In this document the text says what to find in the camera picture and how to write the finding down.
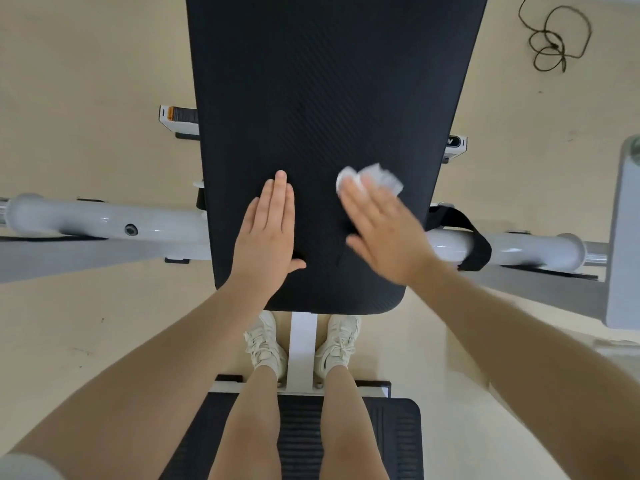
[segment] shoe lace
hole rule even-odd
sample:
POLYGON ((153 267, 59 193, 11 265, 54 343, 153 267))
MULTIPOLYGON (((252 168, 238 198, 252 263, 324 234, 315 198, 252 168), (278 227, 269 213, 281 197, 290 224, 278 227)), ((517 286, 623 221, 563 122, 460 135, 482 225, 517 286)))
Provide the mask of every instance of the shoe lace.
POLYGON ((337 348, 341 359, 348 359, 356 352, 356 340, 353 332, 345 326, 341 326, 338 333, 331 337, 332 348, 337 348))
POLYGON ((247 339, 246 352, 251 354, 252 359, 260 361, 260 355, 263 352, 267 352, 274 355, 277 361, 280 361, 278 349, 274 344, 268 343, 261 330, 245 332, 245 339, 247 339))

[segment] beige floor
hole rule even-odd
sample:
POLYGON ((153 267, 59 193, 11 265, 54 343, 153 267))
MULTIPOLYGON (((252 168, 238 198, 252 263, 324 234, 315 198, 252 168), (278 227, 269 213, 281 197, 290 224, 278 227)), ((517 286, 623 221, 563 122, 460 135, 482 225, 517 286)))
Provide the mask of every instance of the beige floor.
MULTIPOLYGON (((435 199, 485 230, 606 241, 618 148, 640 128, 640 8, 532 0, 536 24, 551 3, 572 2, 595 28, 583 60, 539 73, 519 2, 489 0, 453 127, 470 149, 443 167, 435 199)), ((580 25, 558 20, 579 45, 580 25)), ((0 194, 194 204, 198 145, 157 122, 158 104, 195 104, 184 0, 0 0, 0 67, 0 194)), ((0 287, 0 452, 212 290, 210 263, 160 261, 0 287)), ((520 302, 567 328, 640 337, 520 302)), ((246 372, 240 338, 237 350, 230 371, 246 372)), ((427 477, 564 478, 411 292, 366 317, 352 364, 420 405, 427 477)))

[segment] left hand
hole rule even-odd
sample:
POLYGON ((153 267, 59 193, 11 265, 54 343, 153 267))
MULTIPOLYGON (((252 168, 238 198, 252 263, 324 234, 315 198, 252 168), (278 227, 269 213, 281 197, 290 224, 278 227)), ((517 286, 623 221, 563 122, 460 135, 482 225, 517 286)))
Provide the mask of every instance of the left hand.
POLYGON ((287 174, 278 170, 262 188, 260 198, 249 204, 236 239, 229 281, 241 281, 252 292, 269 299, 280 289, 287 274, 307 267, 292 259, 295 208, 293 187, 287 174))

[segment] finger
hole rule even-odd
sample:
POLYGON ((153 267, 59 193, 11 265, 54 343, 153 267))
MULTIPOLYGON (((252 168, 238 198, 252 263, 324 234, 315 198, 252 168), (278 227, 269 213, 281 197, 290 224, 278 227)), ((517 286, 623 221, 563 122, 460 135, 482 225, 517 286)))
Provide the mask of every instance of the finger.
POLYGON ((269 204, 269 218, 267 227, 280 230, 282 228, 282 215, 284 213, 284 201, 287 193, 287 174, 283 170, 276 172, 276 180, 273 184, 273 193, 269 204))
POLYGON ((260 201, 258 197, 254 198, 249 204, 249 207, 246 208, 244 219, 240 226, 240 234, 247 234, 251 232, 251 229, 253 228, 253 220, 255 219, 255 210, 258 208, 258 201, 260 201))
POLYGON ((351 177, 344 179, 342 188, 344 188, 344 191, 348 193, 360 211, 369 218, 374 226, 380 222, 381 214, 378 205, 373 202, 369 194, 363 191, 351 177))
POLYGON ((369 265, 373 266, 373 257, 367 245, 359 235, 350 234, 347 236, 347 246, 355 251, 369 265))
POLYGON ((304 269, 306 267, 307 263, 302 261, 302 259, 292 259, 289 263, 287 273, 293 273, 293 271, 296 271, 297 269, 304 269))
POLYGON ((368 176, 362 177, 362 184, 383 214, 395 216, 400 208, 400 200, 391 191, 375 182, 368 176))
POLYGON ((356 229, 361 235, 368 235, 373 230, 373 224, 369 218, 364 215, 363 211, 359 208, 356 202, 351 198, 351 195, 345 190, 340 191, 340 202, 344 207, 345 212, 356 226, 356 229))
POLYGON ((296 223, 296 206, 295 195, 291 184, 287 184, 287 192, 284 201, 284 214, 282 215, 282 232, 284 234, 293 235, 293 229, 296 223))
POLYGON ((264 187, 262 188, 262 194, 260 195, 258 208, 255 210, 255 219, 253 220, 252 231, 262 230, 267 225, 267 218, 269 217, 269 204, 271 203, 272 192, 273 179, 270 178, 264 183, 264 187))

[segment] leg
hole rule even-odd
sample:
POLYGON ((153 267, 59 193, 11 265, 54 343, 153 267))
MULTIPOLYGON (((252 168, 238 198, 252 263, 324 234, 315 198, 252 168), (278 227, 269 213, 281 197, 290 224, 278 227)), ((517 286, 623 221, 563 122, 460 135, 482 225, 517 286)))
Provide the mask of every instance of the leg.
POLYGON ((281 478, 278 455, 280 410, 278 379, 284 376, 287 357, 275 341, 275 320, 270 312, 244 334, 255 367, 229 413, 209 480, 281 478))
POLYGON ((360 324, 354 315, 332 317, 316 354, 316 374, 324 377, 321 479, 388 480, 369 413, 347 369, 360 324))

